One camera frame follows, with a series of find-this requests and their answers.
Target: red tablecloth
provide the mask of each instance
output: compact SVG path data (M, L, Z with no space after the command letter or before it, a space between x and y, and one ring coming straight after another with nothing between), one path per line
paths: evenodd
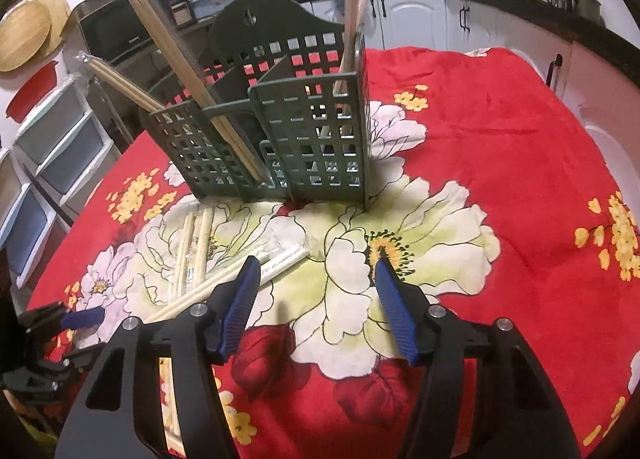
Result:
M371 287L383 250L459 316L514 321L583 454L629 398L640 347L635 221L596 145L532 68L504 49L474 55L367 51L369 213L310 204L278 216L277 203L217 200L210 265L266 225L323 241L320 257L258 295L239 353L216 368L243 458L276 449L282 458L396 456L419 371L399 359ZM191 202L180 181L142 134L82 211L30 307L105 306L100 330L78 335L84 344L107 339L129 313L157 310Z

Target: red plastic bowl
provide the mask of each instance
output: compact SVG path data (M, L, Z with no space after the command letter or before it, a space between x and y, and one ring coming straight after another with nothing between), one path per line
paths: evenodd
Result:
M56 60L44 65L29 78L6 108L6 117L21 123L33 106L42 100L58 83Z

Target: cabinet handle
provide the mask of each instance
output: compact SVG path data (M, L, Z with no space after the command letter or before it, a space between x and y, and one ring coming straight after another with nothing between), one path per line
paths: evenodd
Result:
M470 8L468 6L466 8L464 8L464 12L465 12L465 30L467 30L468 32L471 31L471 28L466 23L466 14L468 14L469 10L470 10Z
M551 87L551 81L554 78L554 67L562 67L562 55L558 53L556 59L549 64L549 70L546 72L546 86Z

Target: wooden cutting board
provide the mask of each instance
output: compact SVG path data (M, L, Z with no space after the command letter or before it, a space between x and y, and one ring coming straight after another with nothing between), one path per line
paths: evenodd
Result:
M44 4L26 2L0 22L0 72L25 64L44 44L51 16Z
M60 34L62 33L62 28L65 27L66 20L71 13L71 7L66 0L35 1L46 6L51 17L51 31L49 32L49 36L36 54L37 58L44 58L56 51L60 43L62 43Z

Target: red leaf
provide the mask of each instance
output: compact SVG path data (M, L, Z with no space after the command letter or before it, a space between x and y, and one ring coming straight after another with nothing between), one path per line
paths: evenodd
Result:
M368 376L337 381L334 399L352 421L390 429L413 405L412 376L404 360L381 360Z
M246 331L232 359L231 376L248 394L272 398L302 389L311 366L294 363L290 356L296 341L287 325L255 327Z

